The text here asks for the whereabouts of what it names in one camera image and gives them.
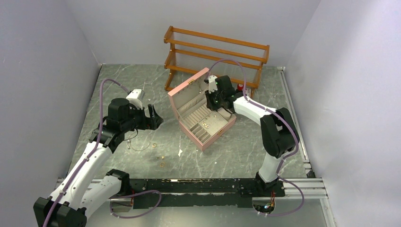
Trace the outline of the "pink jewelry box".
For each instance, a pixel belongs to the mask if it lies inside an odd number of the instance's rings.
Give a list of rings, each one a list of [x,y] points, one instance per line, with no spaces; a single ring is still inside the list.
[[[204,68],[168,92],[169,100],[181,130],[204,151],[236,122],[236,116],[224,109],[207,108],[205,92],[209,86],[203,81]]]

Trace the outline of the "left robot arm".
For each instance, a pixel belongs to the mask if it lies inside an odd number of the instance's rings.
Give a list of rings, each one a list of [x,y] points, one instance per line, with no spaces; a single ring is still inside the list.
[[[71,172],[49,195],[34,203],[34,213],[40,227],[84,227],[90,216],[112,196],[132,194],[128,173],[112,169],[102,181],[88,189],[96,172],[124,141],[125,134],[137,130],[156,130],[163,118],[152,104],[149,116],[137,107],[132,98],[115,98],[108,106],[108,115],[101,117],[83,152]]]

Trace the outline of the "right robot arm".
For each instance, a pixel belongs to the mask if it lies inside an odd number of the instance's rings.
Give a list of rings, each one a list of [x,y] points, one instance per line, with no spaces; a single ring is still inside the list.
[[[205,91],[208,109],[224,109],[260,126],[266,155],[256,173],[255,190],[261,196],[268,195],[279,180],[284,160],[299,149],[299,135],[289,110],[270,108],[252,100],[243,90],[234,89],[229,76],[210,75],[204,82],[208,86]]]

